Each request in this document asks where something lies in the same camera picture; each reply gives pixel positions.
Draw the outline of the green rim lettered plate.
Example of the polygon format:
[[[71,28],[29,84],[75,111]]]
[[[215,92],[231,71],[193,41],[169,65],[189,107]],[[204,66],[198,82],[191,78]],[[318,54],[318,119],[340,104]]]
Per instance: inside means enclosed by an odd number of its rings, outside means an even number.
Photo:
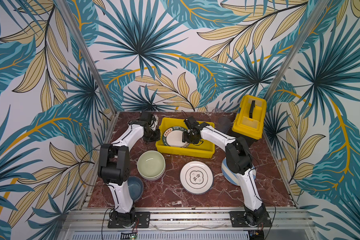
[[[187,148],[188,142],[183,142],[183,133],[186,133],[187,129],[179,126],[170,127],[163,133],[163,143],[168,147]]]

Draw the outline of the white plate green emblem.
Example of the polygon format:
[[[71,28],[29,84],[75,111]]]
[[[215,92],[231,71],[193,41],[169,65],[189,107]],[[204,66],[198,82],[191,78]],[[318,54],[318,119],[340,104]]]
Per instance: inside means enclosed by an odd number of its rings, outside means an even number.
[[[192,161],[181,169],[180,181],[187,192],[202,195],[212,188],[214,175],[206,164]]]

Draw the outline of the blue white striped plate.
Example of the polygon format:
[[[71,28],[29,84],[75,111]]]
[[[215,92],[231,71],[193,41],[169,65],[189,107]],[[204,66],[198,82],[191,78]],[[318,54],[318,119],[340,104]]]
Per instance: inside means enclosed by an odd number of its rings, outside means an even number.
[[[251,184],[251,182],[256,179],[257,174],[254,166],[252,166],[251,170],[246,175],[235,174],[229,169],[226,158],[222,161],[221,170],[226,180],[235,186],[247,186],[248,184]]]

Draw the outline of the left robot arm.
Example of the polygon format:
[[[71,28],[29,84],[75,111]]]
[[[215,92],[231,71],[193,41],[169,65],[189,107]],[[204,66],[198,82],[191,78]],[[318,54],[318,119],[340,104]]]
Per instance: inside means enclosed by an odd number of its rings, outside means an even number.
[[[118,139],[100,148],[98,177],[110,189],[115,204],[110,221],[124,228],[138,219],[128,189],[130,150],[140,139],[147,143],[159,141],[161,134],[157,124],[158,119],[152,113],[142,112],[137,120],[128,122],[126,131]]]

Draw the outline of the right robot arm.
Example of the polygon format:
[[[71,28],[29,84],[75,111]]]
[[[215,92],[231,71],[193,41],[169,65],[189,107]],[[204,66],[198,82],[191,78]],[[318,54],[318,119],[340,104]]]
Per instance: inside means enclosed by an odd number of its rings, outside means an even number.
[[[245,138],[228,136],[206,122],[199,123],[194,117],[187,117],[184,123],[188,130],[183,133],[183,142],[197,145],[206,140],[225,151],[227,167],[237,176],[244,197],[246,225],[272,226],[272,219],[255,184],[253,160]]]

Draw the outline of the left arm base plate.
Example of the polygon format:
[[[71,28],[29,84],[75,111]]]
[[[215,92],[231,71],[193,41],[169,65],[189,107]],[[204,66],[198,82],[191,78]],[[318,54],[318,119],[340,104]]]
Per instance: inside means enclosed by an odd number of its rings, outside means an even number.
[[[150,225],[150,212],[130,212],[118,213],[111,212],[109,216],[109,229],[127,229],[137,227],[138,229],[147,229]]]

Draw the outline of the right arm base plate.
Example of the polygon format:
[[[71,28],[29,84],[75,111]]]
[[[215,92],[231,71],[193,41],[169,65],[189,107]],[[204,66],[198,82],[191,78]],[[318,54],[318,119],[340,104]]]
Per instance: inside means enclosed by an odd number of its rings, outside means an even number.
[[[231,211],[229,214],[233,228],[265,228],[272,226],[272,220],[267,212],[264,215],[259,215],[245,211]]]

